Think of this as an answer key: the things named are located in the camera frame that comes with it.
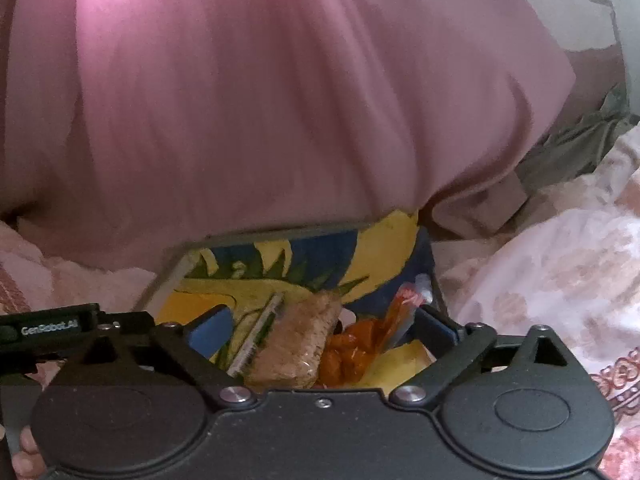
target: pink cloth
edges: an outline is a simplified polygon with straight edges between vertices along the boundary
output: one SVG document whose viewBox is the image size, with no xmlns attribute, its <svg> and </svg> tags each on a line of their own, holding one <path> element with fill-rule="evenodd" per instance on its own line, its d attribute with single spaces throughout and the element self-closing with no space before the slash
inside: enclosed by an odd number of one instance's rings
<svg viewBox="0 0 640 480">
<path fill-rule="evenodd" d="M 8 51 L 0 209 L 108 269 L 425 204 L 490 232 L 574 82 L 525 0 L 16 0 Z"/>
</svg>

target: black device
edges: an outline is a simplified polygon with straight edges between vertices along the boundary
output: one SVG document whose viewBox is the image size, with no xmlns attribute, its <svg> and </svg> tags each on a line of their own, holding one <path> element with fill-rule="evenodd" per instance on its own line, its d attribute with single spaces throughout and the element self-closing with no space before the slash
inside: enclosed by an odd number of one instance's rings
<svg viewBox="0 0 640 480">
<path fill-rule="evenodd" d="M 549 327 L 498 336 L 423 307 L 412 335 L 439 359 L 388 399 L 257 395 L 190 348 L 186 330 L 94 304 L 0 317 L 0 379 L 66 359 L 30 406 L 15 394 L 27 386 L 0 386 L 3 415 L 30 421 L 42 480 L 604 478 L 611 410 Z M 5 445 L 0 476 L 12 475 Z"/>
</svg>

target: silver screw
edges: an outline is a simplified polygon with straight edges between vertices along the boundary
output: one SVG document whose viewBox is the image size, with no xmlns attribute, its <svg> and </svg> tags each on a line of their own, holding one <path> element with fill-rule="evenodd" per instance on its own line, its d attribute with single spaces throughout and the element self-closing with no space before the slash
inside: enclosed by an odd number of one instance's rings
<svg viewBox="0 0 640 480">
<path fill-rule="evenodd" d="M 318 399 L 316 400 L 315 404 L 318 408 L 325 409 L 332 407 L 334 405 L 334 402 L 331 399 Z"/>
<path fill-rule="evenodd" d="M 228 386 L 220 390 L 220 399 L 229 404 L 241 404 L 251 400 L 252 393 L 249 388 L 244 386 Z"/>
<path fill-rule="evenodd" d="M 427 392 L 420 386 L 398 386 L 392 392 L 393 398 L 399 401 L 400 404 L 411 405 L 416 402 L 421 402 L 427 396 Z"/>
</svg>

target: gray fabric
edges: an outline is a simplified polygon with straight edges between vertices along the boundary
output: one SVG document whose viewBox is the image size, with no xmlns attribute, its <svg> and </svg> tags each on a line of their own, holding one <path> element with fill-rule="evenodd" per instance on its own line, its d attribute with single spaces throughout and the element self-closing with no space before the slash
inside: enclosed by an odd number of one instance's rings
<svg viewBox="0 0 640 480">
<path fill-rule="evenodd" d="M 593 172 L 616 139 L 638 124 L 630 113 L 624 85 L 615 86 L 600 110 L 533 147 L 516 167 L 527 194 Z"/>
</svg>

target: orange plastic wrapper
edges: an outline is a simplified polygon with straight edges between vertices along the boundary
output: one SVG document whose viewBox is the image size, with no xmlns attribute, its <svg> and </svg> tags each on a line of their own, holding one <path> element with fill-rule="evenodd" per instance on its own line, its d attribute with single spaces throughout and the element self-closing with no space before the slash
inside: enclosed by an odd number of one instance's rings
<svg viewBox="0 0 640 480">
<path fill-rule="evenodd" d="M 392 348 L 413 322 L 424 293 L 413 284 L 398 290 L 383 319 L 363 319 L 343 333 L 329 336 L 318 367 L 316 388 L 340 388 L 356 384 L 377 355 Z"/>
</svg>

